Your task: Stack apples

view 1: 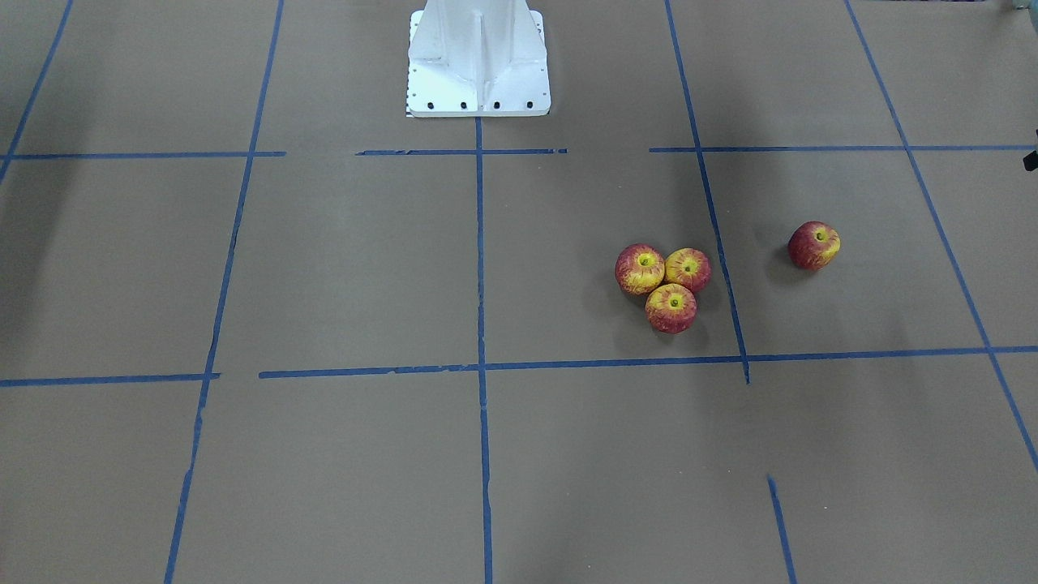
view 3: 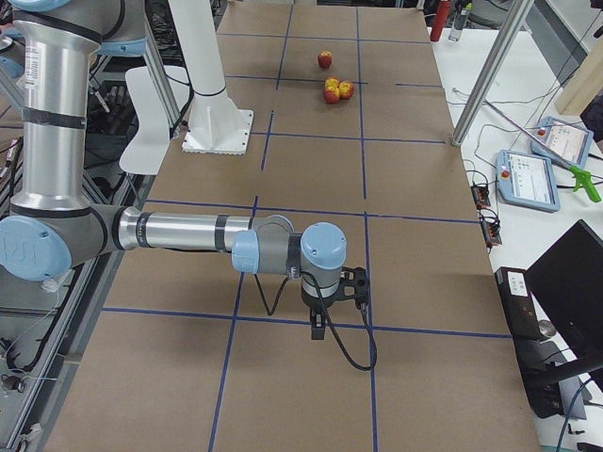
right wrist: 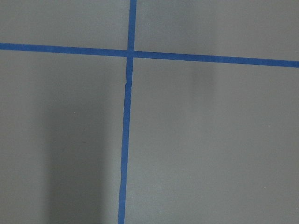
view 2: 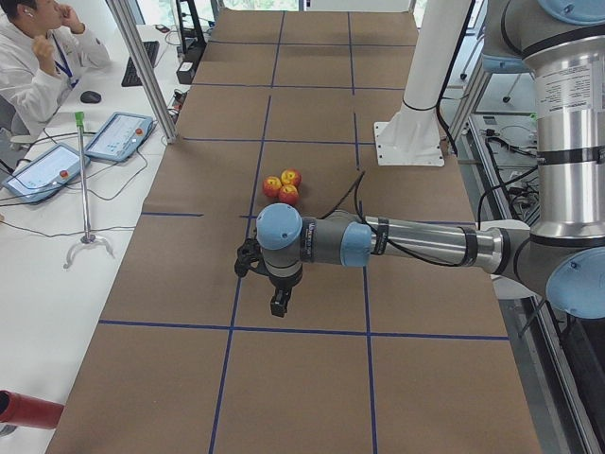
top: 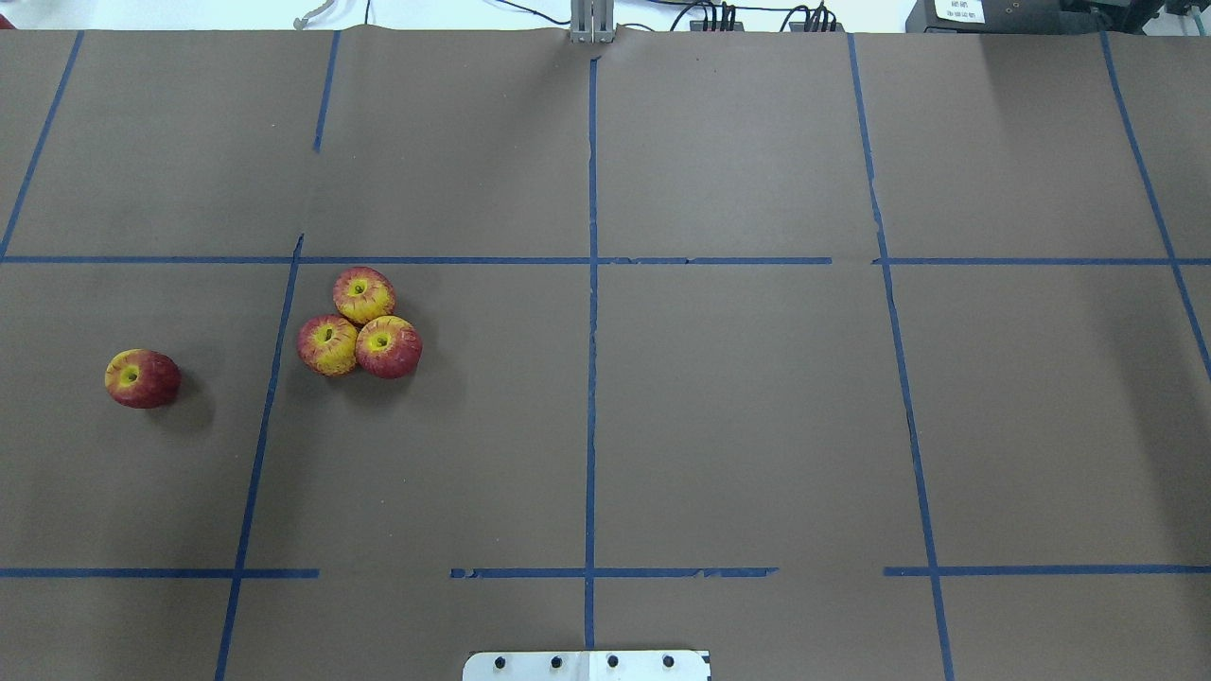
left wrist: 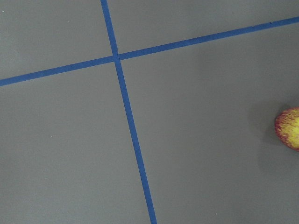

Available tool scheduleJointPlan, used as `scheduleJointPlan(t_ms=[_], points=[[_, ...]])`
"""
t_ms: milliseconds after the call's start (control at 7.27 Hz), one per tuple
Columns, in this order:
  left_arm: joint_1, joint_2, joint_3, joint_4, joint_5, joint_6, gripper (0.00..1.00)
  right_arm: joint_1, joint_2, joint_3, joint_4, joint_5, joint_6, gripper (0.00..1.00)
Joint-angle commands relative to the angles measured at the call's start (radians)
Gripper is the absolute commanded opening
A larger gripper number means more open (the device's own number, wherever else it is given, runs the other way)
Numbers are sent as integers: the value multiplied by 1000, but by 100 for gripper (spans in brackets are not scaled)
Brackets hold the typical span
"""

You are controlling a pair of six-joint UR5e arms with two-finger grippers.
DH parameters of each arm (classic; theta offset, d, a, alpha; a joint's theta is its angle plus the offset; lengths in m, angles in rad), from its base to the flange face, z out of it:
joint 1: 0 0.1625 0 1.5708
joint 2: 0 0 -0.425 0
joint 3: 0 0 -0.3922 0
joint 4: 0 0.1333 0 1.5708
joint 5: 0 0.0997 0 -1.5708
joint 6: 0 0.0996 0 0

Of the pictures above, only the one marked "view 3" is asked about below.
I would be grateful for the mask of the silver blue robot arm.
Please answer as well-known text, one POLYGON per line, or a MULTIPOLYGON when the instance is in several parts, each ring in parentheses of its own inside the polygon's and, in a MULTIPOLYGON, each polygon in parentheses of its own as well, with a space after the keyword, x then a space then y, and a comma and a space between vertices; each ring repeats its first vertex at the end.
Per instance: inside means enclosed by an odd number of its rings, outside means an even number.
POLYGON ((235 270, 301 280, 312 335, 333 328, 345 298, 347 242, 329 222, 297 233, 287 218, 142 212, 89 202, 83 193, 90 58, 146 49, 140 1, 16 1, 23 34, 24 173, 1 222, 1 263, 29 281, 54 278, 115 251, 157 248, 227 252, 235 270))

